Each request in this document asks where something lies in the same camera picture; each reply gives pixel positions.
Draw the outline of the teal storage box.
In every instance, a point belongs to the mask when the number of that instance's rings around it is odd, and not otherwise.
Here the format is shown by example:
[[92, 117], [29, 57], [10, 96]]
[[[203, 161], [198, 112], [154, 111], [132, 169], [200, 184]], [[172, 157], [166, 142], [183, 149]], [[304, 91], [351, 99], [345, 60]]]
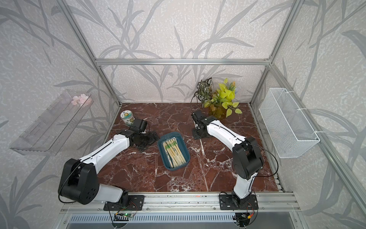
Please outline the teal storage box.
[[190, 154], [180, 133], [163, 135], [157, 142], [158, 149], [166, 169], [176, 171], [188, 165]]

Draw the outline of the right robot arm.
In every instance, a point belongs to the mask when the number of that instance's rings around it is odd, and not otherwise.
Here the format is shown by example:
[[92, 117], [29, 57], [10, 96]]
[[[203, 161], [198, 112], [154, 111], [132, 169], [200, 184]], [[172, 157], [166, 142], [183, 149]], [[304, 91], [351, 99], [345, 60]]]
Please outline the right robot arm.
[[256, 139], [237, 134], [214, 116], [206, 117], [200, 110], [193, 112], [191, 117], [195, 125], [194, 139], [215, 137], [231, 150], [237, 174], [233, 196], [244, 200], [251, 194], [254, 179], [264, 165], [261, 148]]

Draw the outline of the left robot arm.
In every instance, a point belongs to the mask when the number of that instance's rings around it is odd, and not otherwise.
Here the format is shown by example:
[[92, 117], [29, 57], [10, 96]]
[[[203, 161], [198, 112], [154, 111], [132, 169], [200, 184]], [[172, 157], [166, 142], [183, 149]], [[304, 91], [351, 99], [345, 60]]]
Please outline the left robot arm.
[[95, 151], [80, 159], [65, 162], [58, 188], [58, 197], [65, 197], [70, 203], [87, 205], [92, 201], [118, 203], [123, 201], [124, 190], [100, 184], [98, 174], [119, 153], [131, 146], [145, 149], [159, 139], [155, 131], [147, 133], [125, 129], [116, 134]]

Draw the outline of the potted green plant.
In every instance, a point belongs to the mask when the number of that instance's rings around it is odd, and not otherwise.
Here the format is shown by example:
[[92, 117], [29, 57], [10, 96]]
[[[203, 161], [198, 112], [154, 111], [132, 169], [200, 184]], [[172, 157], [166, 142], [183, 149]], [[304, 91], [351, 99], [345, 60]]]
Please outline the potted green plant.
[[236, 83], [229, 83], [226, 78], [222, 83], [218, 84], [218, 89], [213, 91], [212, 78], [201, 80], [196, 88], [194, 97], [201, 102], [203, 108], [209, 108], [210, 115], [216, 119], [224, 119], [233, 113], [242, 114], [239, 108], [239, 102], [236, 101]]

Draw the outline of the small printed tin can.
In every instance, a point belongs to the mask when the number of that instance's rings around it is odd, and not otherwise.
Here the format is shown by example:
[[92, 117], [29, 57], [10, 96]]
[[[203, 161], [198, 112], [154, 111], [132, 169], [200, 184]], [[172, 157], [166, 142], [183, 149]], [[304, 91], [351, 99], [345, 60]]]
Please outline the small printed tin can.
[[130, 110], [122, 111], [120, 117], [127, 126], [131, 126], [134, 123], [134, 116]]

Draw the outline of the pink flower decoration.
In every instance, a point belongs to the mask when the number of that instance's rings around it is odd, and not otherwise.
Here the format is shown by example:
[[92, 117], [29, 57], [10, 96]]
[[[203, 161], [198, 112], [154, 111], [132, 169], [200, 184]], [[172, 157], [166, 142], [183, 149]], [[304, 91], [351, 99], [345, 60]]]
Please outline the pink flower decoration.
[[86, 94], [80, 94], [79, 96], [74, 96], [71, 100], [71, 104], [73, 106], [79, 106], [79, 107], [87, 106], [92, 102], [93, 100], [91, 99], [91, 97]]

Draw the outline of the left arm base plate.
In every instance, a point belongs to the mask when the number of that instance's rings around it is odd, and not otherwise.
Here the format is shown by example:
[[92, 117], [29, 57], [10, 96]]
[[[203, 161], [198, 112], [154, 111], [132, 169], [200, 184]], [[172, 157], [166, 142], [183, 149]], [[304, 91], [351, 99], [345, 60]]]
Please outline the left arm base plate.
[[106, 202], [104, 211], [131, 210], [141, 211], [144, 204], [144, 195], [122, 196], [118, 202]]

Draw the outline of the aluminium front rail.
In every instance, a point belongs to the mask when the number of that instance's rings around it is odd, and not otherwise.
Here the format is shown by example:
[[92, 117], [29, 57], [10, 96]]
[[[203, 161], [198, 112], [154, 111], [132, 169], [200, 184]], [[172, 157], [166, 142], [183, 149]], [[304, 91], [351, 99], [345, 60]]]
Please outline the aluminium front rail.
[[[219, 212], [218, 192], [143, 192], [145, 196], [141, 213], [188, 213]], [[299, 204], [292, 192], [256, 192], [260, 212], [300, 211]], [[104, 202], [94, 201], [88, 205], [79, 203], [65, 204], [61, 214], [104, 213]]]

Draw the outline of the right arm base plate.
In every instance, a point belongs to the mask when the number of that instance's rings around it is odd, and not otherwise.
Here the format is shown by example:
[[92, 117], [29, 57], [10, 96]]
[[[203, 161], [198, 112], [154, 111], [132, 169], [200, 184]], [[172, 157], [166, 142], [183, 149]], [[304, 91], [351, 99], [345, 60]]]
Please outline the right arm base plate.
[[240, 199], [234, 192], [227, 194], [220, 192], [219, 195], [220, 210], [258, 210], [257, 197], [254, 193], [243, 199]]

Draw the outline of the clear acrylic wall shelf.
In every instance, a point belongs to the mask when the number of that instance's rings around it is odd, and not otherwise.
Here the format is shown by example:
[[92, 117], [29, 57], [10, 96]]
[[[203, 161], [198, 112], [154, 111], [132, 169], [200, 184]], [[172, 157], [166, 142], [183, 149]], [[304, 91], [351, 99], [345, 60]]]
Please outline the clear acrylic wall shelf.
[[83, 119], [93, 102], [73, 106], [74, 96], [91, 93], [65, 90], [11, 145], [10, 149], [24, 156], [55, 156]]

